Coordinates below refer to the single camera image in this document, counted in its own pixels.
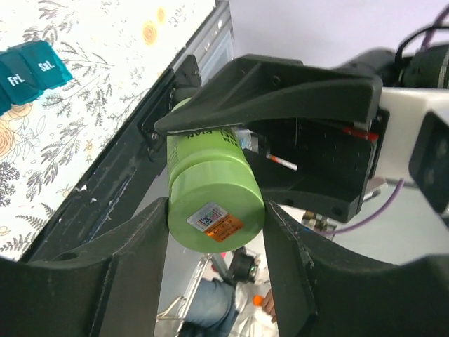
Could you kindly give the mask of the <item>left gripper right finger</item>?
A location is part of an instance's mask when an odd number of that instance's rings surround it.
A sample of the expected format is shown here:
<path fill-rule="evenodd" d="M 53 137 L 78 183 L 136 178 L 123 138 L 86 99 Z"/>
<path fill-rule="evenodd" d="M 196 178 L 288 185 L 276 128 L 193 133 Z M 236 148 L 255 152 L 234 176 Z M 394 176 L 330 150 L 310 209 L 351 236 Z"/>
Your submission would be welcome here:
<path fill-rule="evenodd" d="M 264 246 L 281 336 L 447 336 L 448 257 L 405 265 L 354 253 L 266 203 Z"/>

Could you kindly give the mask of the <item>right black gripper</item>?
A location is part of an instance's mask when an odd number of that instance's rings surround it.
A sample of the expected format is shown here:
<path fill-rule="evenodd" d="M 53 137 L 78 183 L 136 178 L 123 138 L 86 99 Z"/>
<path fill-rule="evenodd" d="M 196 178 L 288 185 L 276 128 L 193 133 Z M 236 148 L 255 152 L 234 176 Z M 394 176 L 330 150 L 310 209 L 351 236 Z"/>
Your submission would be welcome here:
<path fill-rule="evenodd" d="M 380 158 L 390 117 L 377 111 L 381 93 L 379 77 L 245 55 L 154 128 L 176 135 L 250 123 L 262 144 L 245 156 L 262 196 L 347 223 L 361 210 Z M 368 131 L 338 122 L 370 120 Z"/>

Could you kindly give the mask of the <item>green pill bottle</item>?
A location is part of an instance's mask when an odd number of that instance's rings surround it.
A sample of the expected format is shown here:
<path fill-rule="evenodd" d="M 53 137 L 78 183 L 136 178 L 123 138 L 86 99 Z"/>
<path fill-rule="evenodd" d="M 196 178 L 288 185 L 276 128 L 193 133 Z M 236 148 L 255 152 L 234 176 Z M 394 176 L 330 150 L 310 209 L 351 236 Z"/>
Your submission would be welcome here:
<path fill-rule="evenodd" d="M 172 236 L 201 253 L 233 251 L 265 220 L 258 183 L 231 129 L 168 136 L 168 217 Z"/>

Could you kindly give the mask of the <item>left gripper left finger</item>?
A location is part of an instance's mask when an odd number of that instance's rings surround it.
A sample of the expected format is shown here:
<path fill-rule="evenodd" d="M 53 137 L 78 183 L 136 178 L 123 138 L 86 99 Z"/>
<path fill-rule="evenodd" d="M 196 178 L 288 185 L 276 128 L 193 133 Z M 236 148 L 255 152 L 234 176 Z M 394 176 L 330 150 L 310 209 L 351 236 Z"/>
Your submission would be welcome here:
<path fill-rule="evenodd" d="M 50 261 L 1 261 L 2 336 L 152 336 L 168 201 Z"/>

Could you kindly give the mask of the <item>teal weekly pill organizer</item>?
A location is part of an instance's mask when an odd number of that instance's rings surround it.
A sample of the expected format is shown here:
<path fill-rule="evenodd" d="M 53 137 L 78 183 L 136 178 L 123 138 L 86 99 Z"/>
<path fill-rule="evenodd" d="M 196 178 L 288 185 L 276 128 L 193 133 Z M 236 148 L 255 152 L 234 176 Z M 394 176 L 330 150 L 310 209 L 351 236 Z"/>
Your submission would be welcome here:
<path fill-rule="evenodd" d="M 1 114 L 64 86 L 72 74 L 46 41 L 29 41 L 1 52 Z"/>

